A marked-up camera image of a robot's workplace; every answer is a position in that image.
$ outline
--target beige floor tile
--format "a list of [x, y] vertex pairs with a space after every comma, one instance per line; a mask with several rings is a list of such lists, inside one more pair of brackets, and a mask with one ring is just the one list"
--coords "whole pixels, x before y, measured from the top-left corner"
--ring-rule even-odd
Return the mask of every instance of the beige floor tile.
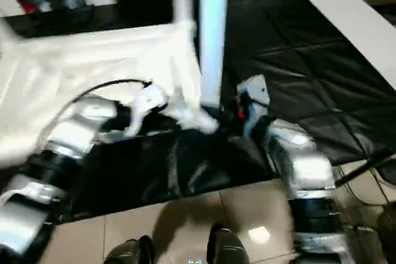
[[225, 222], [218, 192], [108, 215], [105, 255], [128, 239], [149, 235], [159, 264], [205, 263], [210, 228], [216, 222]]
[[[375, 228], [377, 226], [377, 218], [382, 211], [382, 207], [361, 207], [344, 210], [342, 220], [346, 224]], [[353, 249], [357, 264], [386, 263], [376, 232], [350, 231], [350, 234], [352, 233], [354, 242], [350, 242], [350, 247]]]
[[375, 228], [383, 207], [359, 207], [342, 210], [341, 220], [345, 224], [363, 225]]
[[381, 242], [376, 233], [361, 232], [358, 240], [364, 254], [364, 264], [386, 264], [384, 254], [382, 253]]
[[396, 201], [396, 186], [389, 185], [388, 183], [384, 182], [377, 171], [373, 170], [372, 172], [377, 176], [377, 178], [379, 180], [379, 184], [380, 184], [381, 188], [383, 189], [388, 200], [390, 202]]
[[101, 264], [104, 231], [102, 216], [60, 225], [40, 264]]
[[220, 191], [228, 227], [237, 233], [251, 262], [292, 252], [288, 202], [279, 180]]
[[297, 256], [298, 254], [296, 253], [289, 253], [288, 255], [283, 255], [280, 257], [256, 262], [255, 264], [289, 264], [290, 260], [297, 258]]
[[[344, 174], [348, 174], [352, 170], [364, 164], [364, 161], [358, 161], [341, 165]], [[386, 199], [382, 194], [375, 178], [370, 172], [358, 176], [349, 182], [353, 193], [362, 201], [370, 204], [384, 204]], [[350, 189], [344, 185], [336, 190], [336, 199], [343, 208], [361, 207], [363, 204], [355, 199]]]

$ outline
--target white plastic part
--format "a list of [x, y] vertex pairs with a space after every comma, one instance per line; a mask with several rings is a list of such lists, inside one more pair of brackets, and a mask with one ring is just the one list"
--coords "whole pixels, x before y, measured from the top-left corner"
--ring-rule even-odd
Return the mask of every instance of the white plastic part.
[[[270, 104], [267, 83], [263, 75], [256, 75], [241, 82], [237, 86], [237, 91], [239, 94], [246, 92], [252, 100], [256, 100], [267, 106]], [[247, 119], [244, 125], [243, 136], [250, 136], [252, 129], [259, 119], [266, 114], [268, 114], [268, 108], [257, 103], [252, 103], [249, 107], [249, 119]]]
[[218, 106], [223, 72], [226, 0], [200, 0], [201, 103]]
[[[110, 80], [151, 80], [170, 98], [180, 90], [188, 108], [198, 111], [192, 0], [174, 5], [174, 22], [166, 25], [28, 40], [0, 20], [0, 168], [24, 161], [66, 103]], [[128, 103], [140, 90], [124, 83], [94, 93]]]
[[396, 90], [396, 28], [363, 0], [309, 0]]

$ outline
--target black tarp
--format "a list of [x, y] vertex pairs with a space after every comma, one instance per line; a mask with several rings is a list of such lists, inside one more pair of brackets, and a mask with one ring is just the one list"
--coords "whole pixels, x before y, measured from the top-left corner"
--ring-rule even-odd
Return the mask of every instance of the black tarp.
[[274, 115], [334, 165], [396, 148], [395, 90], [308, 0], [228, 0], [224, 68], [233, 83], [264, 74]]
[[[395, 91], [308, 0], [228, 0], [222, 101], [257, 74], [271, 113], [302, 125], [334, 165], [396, 148]], [[255, 144], [226, 129], [98, 147], [85, 175], [63, 223], [273, 178]]]

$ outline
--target white metal frame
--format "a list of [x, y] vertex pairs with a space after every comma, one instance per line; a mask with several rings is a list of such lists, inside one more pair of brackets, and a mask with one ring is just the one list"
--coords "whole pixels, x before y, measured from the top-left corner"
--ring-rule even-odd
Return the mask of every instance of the white metal frame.
[[[166, 25], [25, 40], [0, 21], [0, 167], [31, 154], [41, 130], [71, 98], [113, 79], [153, 80], [198, 108], [218, 104], [226, 0], [201, 0], [201, 73], [192, 0], [174, 0]], [[102, 96], [131, 100], [135, 85]]]

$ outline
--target black shoe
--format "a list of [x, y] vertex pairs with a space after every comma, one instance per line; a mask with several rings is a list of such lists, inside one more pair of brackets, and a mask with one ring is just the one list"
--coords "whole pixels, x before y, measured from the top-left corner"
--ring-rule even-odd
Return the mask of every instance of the black shoe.
[[152, 264], [154, 249], [151, 238], [142, 236], [117, 245], [108, 254], [105, 264]]

